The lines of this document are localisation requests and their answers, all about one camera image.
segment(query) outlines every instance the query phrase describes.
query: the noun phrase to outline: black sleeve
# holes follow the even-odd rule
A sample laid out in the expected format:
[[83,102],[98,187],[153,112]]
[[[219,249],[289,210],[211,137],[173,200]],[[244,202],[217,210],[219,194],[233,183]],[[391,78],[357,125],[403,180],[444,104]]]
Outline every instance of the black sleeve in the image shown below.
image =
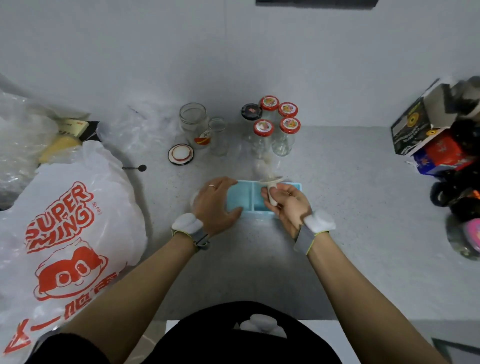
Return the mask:
[[26,364],[110,364],[99,348],[75,334],[50,336],[26,361]]

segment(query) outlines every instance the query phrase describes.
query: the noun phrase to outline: person's left hand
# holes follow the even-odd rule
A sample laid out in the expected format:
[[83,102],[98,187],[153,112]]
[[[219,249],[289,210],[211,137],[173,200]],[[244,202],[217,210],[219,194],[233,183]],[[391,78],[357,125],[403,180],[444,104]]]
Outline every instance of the person's left hand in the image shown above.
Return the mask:
[[240,217],[242,207],[229,213],[225,211],[227,191],[237,182],[229,177],[213,178],[205,183],[195,198],[193,214],[204,223],[204,230],[210,237],[229,229]]

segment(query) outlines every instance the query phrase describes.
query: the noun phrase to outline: person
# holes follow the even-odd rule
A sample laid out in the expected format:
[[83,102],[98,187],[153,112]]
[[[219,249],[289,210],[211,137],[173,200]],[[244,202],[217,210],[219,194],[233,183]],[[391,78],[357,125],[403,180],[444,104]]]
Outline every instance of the person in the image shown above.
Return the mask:
[[[236,183],[228,177],[215,178],[199,191],[193,213],[209,237],[230,228],[240,217],[241,208],[230,213],[224,210],[227,190]],[[270,189],[270,194],[278,205],[269,203],[264,187],[262,196],[266,207],[279,217],[295,239],[303,219],[312,214],[309,201],[289,184],[279,183],[277,188]],[[162,248],[80,311],[60,334],[47,338],[28,363],[125,362],[175,278],[197,250],[188,234],[174,234]],[[329,232],[314,237],[307,258],[361,363],[446,363],[401,312],[353,266]],[[276,320],[283,334],[275,336],[261,330],[238,329],[239,324],[252,315]],[[306,326],[254,302],[225,303],[180,320],[159,340],[144,363],[159,363],[164,358],[306,358],[341,363],[333,349]]]

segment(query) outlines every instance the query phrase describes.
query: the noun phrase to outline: yellow circle logo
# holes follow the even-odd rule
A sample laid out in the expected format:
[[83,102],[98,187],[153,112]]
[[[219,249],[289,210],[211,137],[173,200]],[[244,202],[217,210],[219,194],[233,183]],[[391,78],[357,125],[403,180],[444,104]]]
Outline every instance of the yellow circle logo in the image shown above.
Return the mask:
[[411,128],[412,126],[414,126],[418,119],[419,119],[420,115],[417,113],[417,112],[414,112],[413,114],[411,114],[409,117],[408,117],[408,122],[407,122],[407,126],[409,128]]

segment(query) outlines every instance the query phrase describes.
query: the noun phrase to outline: red cartoon face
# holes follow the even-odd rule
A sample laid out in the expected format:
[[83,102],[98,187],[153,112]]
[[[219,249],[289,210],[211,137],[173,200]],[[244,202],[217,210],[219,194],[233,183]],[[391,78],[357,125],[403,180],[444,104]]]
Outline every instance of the red cartoon face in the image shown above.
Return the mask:
[[39,301],[75,296],[90,287],[107,266],[108,258],[97,255],[86,241],[56,250],[35,272],[38,286],[34,295]]

